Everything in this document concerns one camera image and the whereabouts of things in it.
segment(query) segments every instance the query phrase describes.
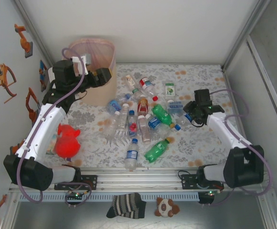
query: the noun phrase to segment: green soda bottle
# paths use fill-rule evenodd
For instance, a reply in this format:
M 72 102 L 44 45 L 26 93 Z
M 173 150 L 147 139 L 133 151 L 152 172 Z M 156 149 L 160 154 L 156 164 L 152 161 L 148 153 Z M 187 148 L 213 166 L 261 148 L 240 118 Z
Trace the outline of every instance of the green soda bottle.
M 161 121 L 162 123 L 168 125 L 170 128 L 175 127 L 175 124 L 172 122 L 171 116 L 163 109 L 163 107 L 160 104 L 155 105 L 152 108 L 153 114 Z
M 154 162 L 158 157 L 160 157 L 167 149 L 168 144 L 171 142 L 170 138 L 166 138 L 164 141 L 156 143 L 145 155 L 144 157 L 150 162 Z

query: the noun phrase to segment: red plush toy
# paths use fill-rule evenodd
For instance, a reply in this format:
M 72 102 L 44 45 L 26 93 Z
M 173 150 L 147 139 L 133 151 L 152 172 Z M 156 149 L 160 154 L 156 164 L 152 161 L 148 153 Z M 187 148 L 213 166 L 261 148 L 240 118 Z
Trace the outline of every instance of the red plush toy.
M 58 137 L 55 151 L 62 158 L 70 158 L 75 156 L 80 149 L 80 144 L 76 137 L 79 136 L 80 130 L 75 130 L 70 125 L 61 125 L 58 127 Z

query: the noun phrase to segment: brown and white plush toy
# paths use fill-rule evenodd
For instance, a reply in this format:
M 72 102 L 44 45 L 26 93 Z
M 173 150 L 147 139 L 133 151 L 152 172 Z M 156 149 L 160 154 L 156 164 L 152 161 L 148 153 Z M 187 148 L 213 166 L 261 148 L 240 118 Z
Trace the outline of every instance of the brown and white plush toy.
M 163 199 L 158 197 L 156 199 L 157 210 L 155 211 L 156 216 L 172 217 L 180 212 L 180 208 L 173 203 L 171 199 Z

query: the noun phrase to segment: trash bin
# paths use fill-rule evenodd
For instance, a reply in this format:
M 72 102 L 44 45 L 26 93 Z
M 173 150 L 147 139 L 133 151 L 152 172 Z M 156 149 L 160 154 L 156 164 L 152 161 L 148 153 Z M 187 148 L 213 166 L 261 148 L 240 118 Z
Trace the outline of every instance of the trash bin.
M 83 38 L 70 44 L 69 48 L 75 50 L 79 55 L 86 53 L 91 55 L 92 64 L 87 67 L 89 71 L 94 72 L 98 68 L 110 69 L 112 74 L 110 81 L 102 87 L 89 88 L 87 95 L 81 99 L 88 105 L 106 106 L 109 101 L 115 98 L 117 90 L 115 46 L 104 39 Z M 66 51 L 65 55 L 70 58 L 73 53 Z

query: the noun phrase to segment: floral tablecloth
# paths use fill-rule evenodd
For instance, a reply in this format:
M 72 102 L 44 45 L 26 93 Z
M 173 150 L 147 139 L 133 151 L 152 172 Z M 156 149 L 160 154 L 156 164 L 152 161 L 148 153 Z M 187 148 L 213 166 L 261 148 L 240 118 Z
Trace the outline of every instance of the floral tablecloth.
M 194 90 L 208 88 L 210 92 L 225 89 L 225 81 L 219 65 L 159 65 L 159 64 L 120 64 L 117 65 L 117 94 L 129 93 L 122 78 L 131 74 L 136 80 L 147 76 L 155 85 L 159 100 L 164 105 L 164 84 L 166 80 L 175 82 L 177 97 L 180 100 L 194 99 Z M 227 114 L 232 114 L 232 104 L 227 92 L 211 95 L 213 104 L 219 104 Z M 130 109 L 137 112 L 134 98 L 129 101 Z M 77 101 L 73 103 L 63 124 L 69 124 L 81 130 L 78 141 L 79 153 L 73 157 L 71 165 L 79 167 L 124 167 L 124 158 L 130 139 L 123 137 L 107 142 L 102 136 L 104 124 L 110 117 L 105 107 L 86 105 Z M 197 167 L 203 164 L 219 163 L 226 160 L 228 151 L 208 126 L 196 128 L 192 125 L 180 131 L 172 131 L 170 137 L 174 142 L 168 150 L 154 163 L 148 163 L 144 154 L 150 146 L 144 146 L 139 140 L 138 167 Z M 152 134 L 151 146 L 160 140 Z M 46 155 L 45 164 L 49 167 L 65 164 L 57 155 Z

